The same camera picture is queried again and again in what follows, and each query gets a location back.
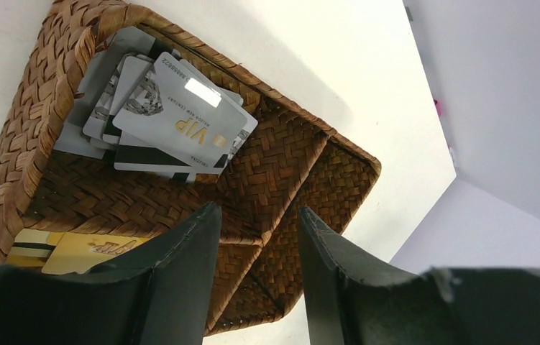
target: brown basket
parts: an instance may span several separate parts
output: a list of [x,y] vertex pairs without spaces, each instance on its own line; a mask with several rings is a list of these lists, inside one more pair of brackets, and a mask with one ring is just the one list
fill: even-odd
[[[183,185],[52,152],[98,47],[134,25],[242,95],[259,121],[221,176]],[[0,135],[0,262],[24,227],[154,236],[215,201],[224,221],[207,333],[275,321],[302,291],[298,207],[312,207],[343,231],[379,173],[373,156],[153,11],[121,1],[57,0]]]

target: card chip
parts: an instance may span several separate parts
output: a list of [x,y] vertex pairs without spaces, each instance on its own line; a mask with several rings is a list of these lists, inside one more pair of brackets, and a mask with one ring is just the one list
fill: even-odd
[[227,143],[227,139],[225,139],[220,134],[217,134],[216,137],[214,137],[214,139],[213,139],[213,144],[216,147],[223,147],[223,146],[225,146],[226,143]]

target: white surface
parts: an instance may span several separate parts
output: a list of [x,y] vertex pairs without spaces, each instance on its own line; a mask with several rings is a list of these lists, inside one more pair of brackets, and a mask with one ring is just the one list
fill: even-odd
[[404,2],[460,177],[540,219],[540,1]]
[[[199,36],[375,155],[346,236],[389,260],[454,179],[399,0],[134,1]],[[0,1],[0,128],[49,0]],[[303,306],[205,344],[307,344]]]
[[540,220],[457,178],[390,263],[413,273],[540,267]]

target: table surface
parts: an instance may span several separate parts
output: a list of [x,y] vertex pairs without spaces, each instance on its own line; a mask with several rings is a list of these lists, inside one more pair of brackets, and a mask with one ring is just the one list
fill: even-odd
[[[345,236],[386,261],[455,171],[400,0],[133,0],[200,37],[376,156],[382,174]],[[51,0],[0,0],[0,130]],[[205,344],[308,344],[283,321]]]

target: black object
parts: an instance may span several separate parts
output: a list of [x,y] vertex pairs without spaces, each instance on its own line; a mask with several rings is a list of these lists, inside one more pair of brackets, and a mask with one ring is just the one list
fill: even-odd
[[202,344],[220,230],[208,203],[84,275],[0,265],[0,344]]
[[540,344],[540,270],[393,267],[299,213],[312,345]]

